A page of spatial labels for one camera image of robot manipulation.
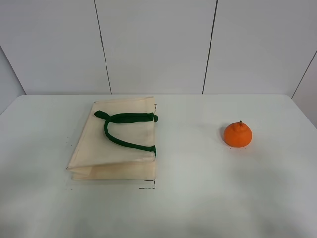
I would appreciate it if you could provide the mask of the orange fruit with stem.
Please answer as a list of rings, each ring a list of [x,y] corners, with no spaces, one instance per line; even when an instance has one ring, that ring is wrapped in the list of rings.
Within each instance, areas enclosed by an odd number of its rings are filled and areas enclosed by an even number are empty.
[[[231,147],[245,147],[252,141],[252,131],[242,121],[235,122],[226,127],[223,133],[223,140]]]

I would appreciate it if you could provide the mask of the white linen bag green handles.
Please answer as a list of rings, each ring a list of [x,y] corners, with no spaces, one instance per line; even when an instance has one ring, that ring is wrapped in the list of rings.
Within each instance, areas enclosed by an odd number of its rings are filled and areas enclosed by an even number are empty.
[[[153,97],[96,101],[67,166],[73,180],[154,180]]]

